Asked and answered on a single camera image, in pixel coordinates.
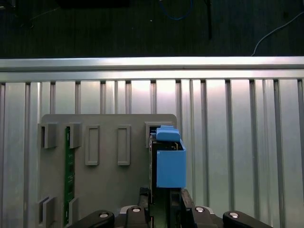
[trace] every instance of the green circuit board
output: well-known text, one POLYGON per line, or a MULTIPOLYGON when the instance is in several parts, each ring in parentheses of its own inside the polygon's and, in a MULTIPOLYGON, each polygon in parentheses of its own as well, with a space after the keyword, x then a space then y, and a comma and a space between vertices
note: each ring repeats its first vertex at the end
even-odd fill
POLYGON ((65 188, 64 188, 64 226, 68 224, 69 202, 74 198, 75 154, 70 148, 70 128, 65 129, 65 188))

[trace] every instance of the gray tab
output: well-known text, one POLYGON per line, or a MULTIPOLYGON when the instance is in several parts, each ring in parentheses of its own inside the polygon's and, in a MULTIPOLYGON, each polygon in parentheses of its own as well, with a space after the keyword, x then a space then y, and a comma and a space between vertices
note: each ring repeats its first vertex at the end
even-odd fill
POLYGON ((118 126, 117 164, 130 165, 131 126, 118 126))
POLYGON ((52 148, 57 146, 57 124, 56 123, 42 123, 38 124, 38 147, 52 148))
POLYGON ((69 207, 69 212, 68 212, 69 222, 67 227, 73 225, 75 222, 78 221, 78 198, 72 199, 72 201, 69 202, 68 207, 69 207))
POLYGON ((85 129, 85 165, 99 164, 99 125, 89 125, 85 129))
POLYGON ((81 146, 81 124, 69 123, 66 127, 70 127, 71 132, 70 148, 73 149, 81 146))
POLYGON ((49 228, 55 221, 55 198, 46 200, 42 207, 42 227, 49 228))
POLYGON ((42 223, 43 223, 43 203, 45 201, 48 200, 49 197, 45 197, 44 199, 42 199, 38 204, 37 204, 37 207, 36 207, 36 212, 37 212, 37 215, 36 215, 36 223, 42 227, 42 223))

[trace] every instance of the rectangular slot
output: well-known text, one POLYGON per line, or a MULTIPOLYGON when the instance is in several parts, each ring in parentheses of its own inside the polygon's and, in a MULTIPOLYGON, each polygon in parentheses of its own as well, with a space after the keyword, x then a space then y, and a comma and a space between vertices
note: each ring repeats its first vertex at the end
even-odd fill
POLYGON ((130 165, 130 125, 120 125, 118 127, 118 151, 117 151, 117 164, 130 165))
POLYGON ((45 145, 45 136, 46 136, 46 128, 45 127, 41 127, 41 147, 44 148, 45 145))
POLYGON ((99 164, 99 126, 91 125, 86 127, 85 133, 85 165, 99 164))

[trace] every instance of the gray bracket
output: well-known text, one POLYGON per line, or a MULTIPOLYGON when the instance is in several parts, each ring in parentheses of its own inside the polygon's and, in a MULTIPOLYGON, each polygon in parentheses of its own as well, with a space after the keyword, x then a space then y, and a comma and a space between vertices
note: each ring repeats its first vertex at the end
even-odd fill
POLYGON ((81 124, 80 123, 68 123, 65 127, 70 127, 70 148, 76 148, 81 146, 81 124))
POLYGON ((55 197, 46 197, 38 203, 38 226, 49 228, 55 221, 55 197))
POLYGON ((173 126, 173 122, 145 122, 146 124, 146 148, 149 148, 150 128, 160 127, 161 125, 173 126))
POLYGON ((118 126, 117 137, 117 164, 130 165, 130 150, 131 150, 131 126, 118 126))
POLYGON ((73 225, 75 222, 78 221, 78 198, 72 199, 72 201, 68 204, 68 208, 69 222, 67 227, 73 225))
POLYGON ((38 147, 53 148, 57 146, 57 123, 38 124, 38 147))
POLYGON ((85 165, 99 164, 100 127, 89 125, 85 128, 85 165))

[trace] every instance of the gray plastic panel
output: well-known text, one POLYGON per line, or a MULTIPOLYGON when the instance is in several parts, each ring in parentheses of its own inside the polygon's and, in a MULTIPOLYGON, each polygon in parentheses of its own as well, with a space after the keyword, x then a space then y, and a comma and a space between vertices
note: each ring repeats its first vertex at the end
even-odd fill
POLYGON ((63 226, 64 132, 67 126, 78 123, 81 129, 78 135, 81 146, 75 148, 77 200, 69 205, 70 224, 99 209, 117 214, 124 206, 136 205, 140 187, 149 184, 147 123, 177 126, 176 117, 172 114, 47 114, 42 118, 43 123, 57 123, 57 147, 40 147, 39 163, 39 199, 56 197, 56 221, 52 228, 63 226), (93 129, 95 136, 92 140, 88 129, 93 129), (86 165, 88 148, 99 157, 98 165, 86 165))

